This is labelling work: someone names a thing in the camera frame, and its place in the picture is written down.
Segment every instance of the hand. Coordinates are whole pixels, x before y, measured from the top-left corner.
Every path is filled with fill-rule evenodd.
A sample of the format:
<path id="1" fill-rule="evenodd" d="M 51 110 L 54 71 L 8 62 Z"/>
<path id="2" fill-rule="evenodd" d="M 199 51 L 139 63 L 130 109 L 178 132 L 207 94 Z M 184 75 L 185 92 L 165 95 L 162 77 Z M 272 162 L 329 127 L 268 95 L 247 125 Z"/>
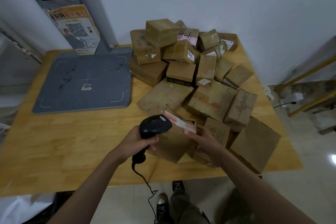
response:
<path id="1" fill-rule="evenodd" d="M 193 152 L 202 152 L 208 154 L 212 163 L 219 167 L 221 162 L 221 155 L 225 150 L 217 140 L 212 136 L 212 134 L 204 127 L 197 125 L 197 134 L 185 129 L 184 133 L 187 137 L 194 139 L 199 146 L 193 149 Z"/>
<path id="2" fill-rule="evenodd" d="M 159 140 L 158 136 L 151 137 L 149 139 L 141 139 L 139 126 L 135 126 L 131 129 L 121 143 L 114 148 L 111 153 L 117 156 L 119 164 L 124 163 L 129 157 L 133 156 L 143 148 L 149 146 L 150 150 L 155 151 L 154 144 Z"/>

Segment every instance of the forearm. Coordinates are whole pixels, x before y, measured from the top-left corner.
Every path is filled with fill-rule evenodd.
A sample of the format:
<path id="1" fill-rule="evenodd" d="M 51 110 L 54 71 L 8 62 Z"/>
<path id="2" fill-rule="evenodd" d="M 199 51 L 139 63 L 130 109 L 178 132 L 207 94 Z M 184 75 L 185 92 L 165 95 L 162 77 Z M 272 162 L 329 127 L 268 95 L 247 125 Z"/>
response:
<path id="1" fill-rule="evenodd" d="M 315 223 L 226 149 L 220 166 L 262 223 Z"/>
<path id="2" fill-rule="evenodd" d="M 89 224 L 118 166 L 119 160 L 116 154 L 113 151 L 107 154 L 48 224 Z"/>

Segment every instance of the wooden table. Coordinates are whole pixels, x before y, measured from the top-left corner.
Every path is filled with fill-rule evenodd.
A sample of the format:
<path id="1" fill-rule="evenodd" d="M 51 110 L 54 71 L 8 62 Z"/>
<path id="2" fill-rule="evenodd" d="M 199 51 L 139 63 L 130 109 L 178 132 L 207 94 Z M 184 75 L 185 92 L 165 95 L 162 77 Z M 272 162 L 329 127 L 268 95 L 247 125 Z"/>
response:
<path id="1" fill-rule="evenodd" d="M 50 51 L 20 106 L 13 126 L 0 153 L 0 196 L 76 190 L 104 156 L 118 145 L 128 131 L 147 117 L 136 102 L 151 87 L 132 78 L 131 103 L 127 108 L 58 114 L 32 113 L 32 108 L 56 55 Z M 235 52 L 225 56 L 235 64 L 253 71 L 239 43 Z M 265 171 L 302 168 L 300 159 L 288 140 L 281 123 L 254 75 L 243 89 L 258 94 L 253 116 L 283 137 Z M 185 118 L 192 116 L 178 110 Z M 179 164 L 146 154 L 147 160 L 136 166 L 149 182 L 166 182 L 225 176 L 220 168 L 210 168 L 188 156 Z M 109 185 L 143 183 L 131 169 L 131 159 L 121 165 Z"/>

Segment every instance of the qr code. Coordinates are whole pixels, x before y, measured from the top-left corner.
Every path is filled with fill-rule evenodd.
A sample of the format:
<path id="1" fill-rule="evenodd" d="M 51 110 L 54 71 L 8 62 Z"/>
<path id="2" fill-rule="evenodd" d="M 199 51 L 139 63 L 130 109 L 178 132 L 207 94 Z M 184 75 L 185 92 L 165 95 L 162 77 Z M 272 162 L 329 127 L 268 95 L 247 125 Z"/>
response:
<path id="1" fill-rule="evenodd" d="M 88 36 L 81 23 L 66 24 L 74 37 Z"/>

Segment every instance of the white plastic bag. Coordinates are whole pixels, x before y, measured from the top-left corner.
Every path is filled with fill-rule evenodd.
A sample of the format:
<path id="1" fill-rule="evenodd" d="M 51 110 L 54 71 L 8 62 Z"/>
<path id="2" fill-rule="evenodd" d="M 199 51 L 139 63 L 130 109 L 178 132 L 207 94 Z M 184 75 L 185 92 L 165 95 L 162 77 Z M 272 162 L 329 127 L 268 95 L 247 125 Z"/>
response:
<path id="1" fill-rule="evenodd" d="M 46 209 L 55 193 L 0 198 L 0 224 L 21 224 Z"/>

